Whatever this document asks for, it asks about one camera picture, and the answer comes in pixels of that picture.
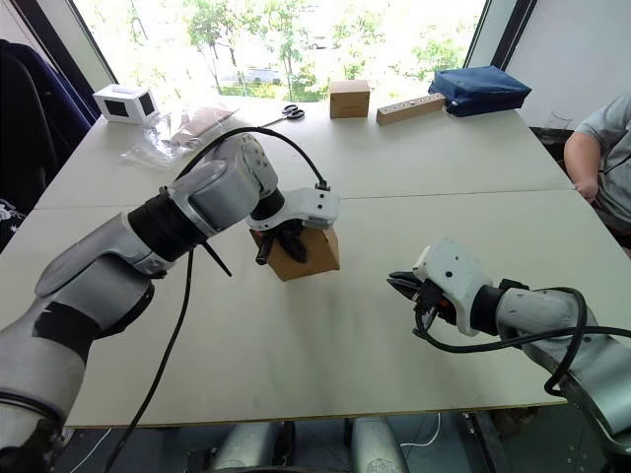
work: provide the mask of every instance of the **clear plastic bag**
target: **clear plastic bag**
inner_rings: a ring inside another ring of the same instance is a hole
[[[172,169],[232,128],[227,121],[236,111],[213,103],[161,113],[143,125],[142,139],[121,156],[152,168]]]

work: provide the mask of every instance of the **gray t-shirt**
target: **gray t-shirt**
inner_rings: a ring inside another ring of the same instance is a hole
[[[600,143],[596,205],[622,221],[614,227],[631,228],[631,94],[590,115],[576,131]]]

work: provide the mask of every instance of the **scissors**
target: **scissors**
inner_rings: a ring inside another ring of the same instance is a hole
[[[305,116],[305,111],[302,110],[301,108],[298,108],[298,106],[294,103],[292,103],[291,105],[285,106],[282,109],[281,113],[283,114],[283,116],[281,116],[280,118],[277,118],[274,121],[270,121],[269,123],[265,123],[264,125],[261,125],[261,128],[265,128],[267,126],[273,125],[274,123],[278,123],[280,120],[284,120],[284,119],[298,120],[302,118],[303,116]]]

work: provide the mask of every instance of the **white cable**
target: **white cable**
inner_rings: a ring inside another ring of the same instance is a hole
[[[404,448],[405,446],[430,446],[432,443],[434,443],[434,440],[438,438],[438,434],[441,432],[441,413],[437,412],[436,414],[436,431],[429,440],[427,440],[425,443],[402,443],[401,448]]]
[[[110,433],[110,432],[111,432],[111,429],[108,429],[108,430],[107,430],[107,432],[105,432],[105,433],[103,434],[103,436],[99,439],[99,441],[97,441],[97,443],[95,443],[95,446],[93,446],[93,447],[92,447],[92,450],[90,450],[90,451],[88,452],[88,454],[84,457],[84,459],[83,459],[83,460],[81,460],[81,461],[79,462],[79,464],[78,464],[77,466],[75,466],[75,467],[74,467],[74,468],[70,471],[70,473],[75,473],[75,471],[77,471],[79,468],[81,468],[81,465],[83,465],[83,464],[86,462],[86,460],[88,460],[88,458],[90,458],[90,457],[92,456],[92,454],[93,454],[93,453],[95,452],[95,450],[99,447],[99,445],[101,444],[101,442],[102,442],[103,440],[105,440],[105,437],[107,437],[107,436],[109,435],[109,433]]]

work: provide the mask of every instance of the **white table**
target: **white table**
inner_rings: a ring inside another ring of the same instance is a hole
[[[232,99],[232,123],[261,125],[283,102]],[[306,117],[273,129],[299,144],[342,198],[569,189],[571,183],[512,110],[467,118],[438,111],[381,127],[368,118],[330,120],[328,103],[303,103]],[[106,123],[89,132],[36,208],[139,205],[184,166],[164,171],[120,154],[140,138],[134,125]],[[283,189],[316,181],[284,143],[260,138]]]
[[[124,208],[32,212],[0,258],[0,326],[31,303],[57,253]],[[570,190],[343,200],[341,271],[281,283],[254,261],[245,225],[213,238],[235,273],[196,252],[188,317],[144,425],[523,406],[558,401],[547,373],[517,350],[440,352],[411,333],[412,303],[386,283],[441,236],[464,244],[497,283],[581,290],[599,323],[629,328],[631,262]],[[123,334],[93,345],[68,420],[127,424],[181,304],[180,262]],[[454,327],[437,323],[452,343]]]

